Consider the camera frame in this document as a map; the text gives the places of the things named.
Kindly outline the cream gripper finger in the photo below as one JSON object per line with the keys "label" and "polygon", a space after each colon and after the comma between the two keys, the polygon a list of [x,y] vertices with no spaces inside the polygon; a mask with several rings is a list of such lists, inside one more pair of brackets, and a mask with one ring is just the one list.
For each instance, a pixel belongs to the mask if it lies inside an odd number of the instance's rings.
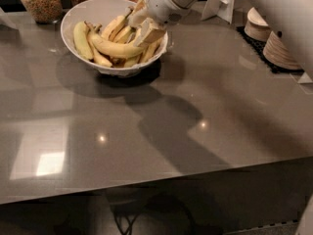
{"label": "cream gripper finger", "polygon": [[136,47],[148,47],[166,33],[165,28],[151,18],[149,18],[147,23],[141,24],[140,28],[142,28],[142,36],[135,40],[134,45]]}
{"label": "cream gripper finger", "polygon": [[149,18],[147,0],[138,0],[128,17],[128,24],[132,27],[138,27],[143,23],[147,23]]}

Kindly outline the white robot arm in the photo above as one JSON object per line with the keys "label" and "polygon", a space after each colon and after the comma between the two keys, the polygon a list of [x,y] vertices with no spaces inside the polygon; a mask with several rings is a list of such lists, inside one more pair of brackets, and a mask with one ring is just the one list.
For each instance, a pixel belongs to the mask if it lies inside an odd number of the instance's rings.
{"label": "white robot arm", "polygon": [[[198,0],[144,0],[145,7],[130,17],[132,25],[146,17],[176,24]],[[248,0],[265,17],[309,77],[313,77],[313,0]]]}

